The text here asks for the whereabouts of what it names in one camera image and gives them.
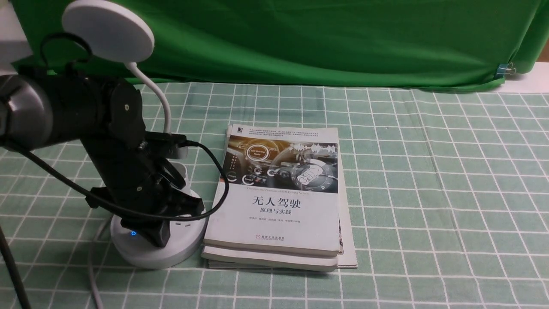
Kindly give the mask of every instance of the stack of books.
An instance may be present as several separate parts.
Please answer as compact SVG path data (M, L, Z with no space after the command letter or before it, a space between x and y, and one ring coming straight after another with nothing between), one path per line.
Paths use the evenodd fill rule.
M204 236L210 268L357 267L337 128L232 125L223 170L230 190Z

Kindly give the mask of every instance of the green checkered tablecloth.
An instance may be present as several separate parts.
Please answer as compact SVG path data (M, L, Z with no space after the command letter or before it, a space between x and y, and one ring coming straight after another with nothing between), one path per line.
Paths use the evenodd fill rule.
M163 84L172 130L221 158L229 123L336 126L358 269L317 274L126 264L106 235L95 256L106 308L549 308L549 95ZM163 125L143 92L149 129ZM78 142L36 151L84 187L101 180ZM81 196L0 151L0 224L34 308L93 308L89 241L102 219ZM190 150L192 189L217 171ZM14 292L0 267L0 307Z

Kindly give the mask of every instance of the robotic arm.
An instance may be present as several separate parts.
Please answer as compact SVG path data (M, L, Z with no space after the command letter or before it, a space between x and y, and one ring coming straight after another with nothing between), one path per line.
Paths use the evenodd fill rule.
M147 132L141 95L126 80L71 66L60 75L21 68L0 76L0 146L23 153L71 140L82 142L105 183L86 197L90 207L118 215L153 246L165 247L170 238L169 220L154 216L200 217L204 210L200 198L180 191L186 183L167 160L179 147L201 145Z

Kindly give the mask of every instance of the green backdrop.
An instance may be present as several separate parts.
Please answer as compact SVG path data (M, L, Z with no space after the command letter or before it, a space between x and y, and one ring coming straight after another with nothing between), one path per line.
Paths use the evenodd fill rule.
M549 36L547 0L115 0L155 35L139 67L160 79L486 90L528 72ZM32 50L68 0L14 0ZM48 46L55 68L79 50ZM39 63L37 58L20 63ZM129 77L95 59L92 73Z

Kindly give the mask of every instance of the binder clip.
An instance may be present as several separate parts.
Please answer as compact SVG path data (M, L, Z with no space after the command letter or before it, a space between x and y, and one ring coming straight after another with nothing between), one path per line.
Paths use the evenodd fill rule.
M502 63L497 67L494 79L504 78L505 75L514 75L516 72L517 68L514 67L512 62L510 62L509 64Z

